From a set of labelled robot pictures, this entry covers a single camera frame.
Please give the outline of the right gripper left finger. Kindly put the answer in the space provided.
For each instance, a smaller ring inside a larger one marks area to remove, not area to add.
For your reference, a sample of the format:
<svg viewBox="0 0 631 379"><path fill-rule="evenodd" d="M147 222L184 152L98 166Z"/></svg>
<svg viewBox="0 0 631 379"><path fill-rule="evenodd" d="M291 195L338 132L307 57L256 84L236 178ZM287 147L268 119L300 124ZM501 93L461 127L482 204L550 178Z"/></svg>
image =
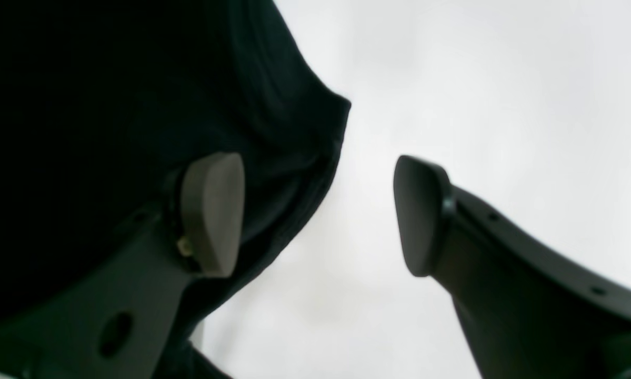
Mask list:
<svg viewBox="0 0 631 379"><path fill-rule="evenodd" d="M161 199L118 224L107 262L0 322L0 375L150 378L185 288L233 274L245 188L239 153L210 154L169 175Z"/></svg>

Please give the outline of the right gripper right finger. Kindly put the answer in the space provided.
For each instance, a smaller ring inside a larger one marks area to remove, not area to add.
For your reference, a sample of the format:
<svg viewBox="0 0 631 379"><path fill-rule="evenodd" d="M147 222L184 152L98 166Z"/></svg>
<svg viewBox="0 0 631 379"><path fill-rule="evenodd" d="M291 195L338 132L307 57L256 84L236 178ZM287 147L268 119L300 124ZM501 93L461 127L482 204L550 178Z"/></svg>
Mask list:
<svg viewBox="0 0 631 379"><path fill-rule="evenodd" d="M555 252L443 168L397 159L410 273L444 288L483 378L631 378L631 289Z"/></svg>

